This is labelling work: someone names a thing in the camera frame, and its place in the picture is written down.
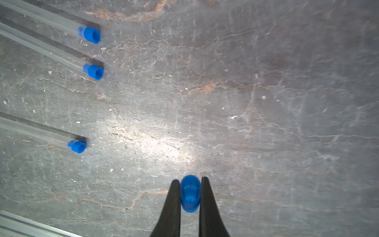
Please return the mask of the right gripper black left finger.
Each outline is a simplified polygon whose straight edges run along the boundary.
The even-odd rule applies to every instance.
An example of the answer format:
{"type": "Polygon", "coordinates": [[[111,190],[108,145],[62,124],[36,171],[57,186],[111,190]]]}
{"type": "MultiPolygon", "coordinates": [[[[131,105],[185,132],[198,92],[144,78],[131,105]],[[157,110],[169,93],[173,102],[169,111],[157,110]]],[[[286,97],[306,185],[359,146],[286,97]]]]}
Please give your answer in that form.
{"type": "Polygon", "coordinates": [[[181,227],[180,181],[171,182],[163,209],[151,237],[179,237],[181,227]]]}

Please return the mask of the clear test tube diagonal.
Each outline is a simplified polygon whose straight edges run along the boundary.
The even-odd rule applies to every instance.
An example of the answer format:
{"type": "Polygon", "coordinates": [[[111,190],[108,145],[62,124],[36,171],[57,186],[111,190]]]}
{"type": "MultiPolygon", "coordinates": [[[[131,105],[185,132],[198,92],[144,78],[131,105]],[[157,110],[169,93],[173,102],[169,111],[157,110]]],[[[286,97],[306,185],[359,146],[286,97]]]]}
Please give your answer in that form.
{"type": "Polygon", "coordinates": [[[78,71],[83,71],[83,65],[88,63],[3,23],[1,23],[1,35],[78,71]]]}

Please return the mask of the clear test tube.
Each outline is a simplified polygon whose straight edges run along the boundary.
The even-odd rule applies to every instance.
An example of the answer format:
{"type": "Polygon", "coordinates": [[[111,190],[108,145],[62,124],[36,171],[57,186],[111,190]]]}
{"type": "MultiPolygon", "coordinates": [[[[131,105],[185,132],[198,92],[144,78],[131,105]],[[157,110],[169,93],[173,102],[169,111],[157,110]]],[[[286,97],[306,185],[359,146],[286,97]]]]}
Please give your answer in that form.
{"type": "Polygon", "coordinates": [[[24,123],[20,123],[20,122],[6,119],[3,117],[1,117],[1,128],[9,130],[9,131],[13,131],[13,132],[21,133],[29,137],[36,138],[38,140],[47,142],[49,144],[52,144],[64,149],[68,149],[67,147],[68,142],[70,142],[71,140],[75,140],[70,137],[59,135],[57,133],[39,129],[30,125],[26,125],[24,123]]]}
{"type": "Polygon", "coordinates": [[[24,1],[1,0],[1,5],[75,36],[78,27],[85,26],[24,1]]]}

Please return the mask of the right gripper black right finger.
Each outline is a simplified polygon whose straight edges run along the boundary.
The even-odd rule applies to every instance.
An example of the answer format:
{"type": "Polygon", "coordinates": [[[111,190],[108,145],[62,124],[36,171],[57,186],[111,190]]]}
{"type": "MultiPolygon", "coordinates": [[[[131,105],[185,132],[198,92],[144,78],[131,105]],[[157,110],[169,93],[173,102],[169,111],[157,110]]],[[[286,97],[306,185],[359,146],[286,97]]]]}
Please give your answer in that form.
{"type": "Polygon", "coordinates": [[[198,236],[230,237],[222,221],[208,177],[202,177],[201,179],[200,194],[198,236]]]}

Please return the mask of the blue stopper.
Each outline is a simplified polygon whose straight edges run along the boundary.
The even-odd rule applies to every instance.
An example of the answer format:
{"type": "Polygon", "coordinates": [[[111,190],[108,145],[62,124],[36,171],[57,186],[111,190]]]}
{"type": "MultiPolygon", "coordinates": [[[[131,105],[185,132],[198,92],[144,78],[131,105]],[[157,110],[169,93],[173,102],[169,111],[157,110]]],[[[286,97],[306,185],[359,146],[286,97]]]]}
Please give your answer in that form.
{"type": "Polygon", "coordinates": [[[183,210],[188,213],[197,211],[201,198],[200,180],[194,175],[187,175],[181,180],[180,188],[183,210]]]}
{"type": "Polygon", "coordinates": [[[101,39],[101,35],[99,30],[91,27],[86,27],[86,26],[79,26],[78,27],[78,35],[94,44],[98,44],[101,39]]]}
{"type": "Polygon", "coordinates": [[[88,63],[83,65],[83,72],[96,80],[100,80],[104,74],[101,67],[88,63]]]}
{"type": "Polygon", "coordinates": [[[67,147],[69,150],[81,154],[85,151],[86,144],[78,140],[71,140],[70,142],[68,142],[67,147]]]}

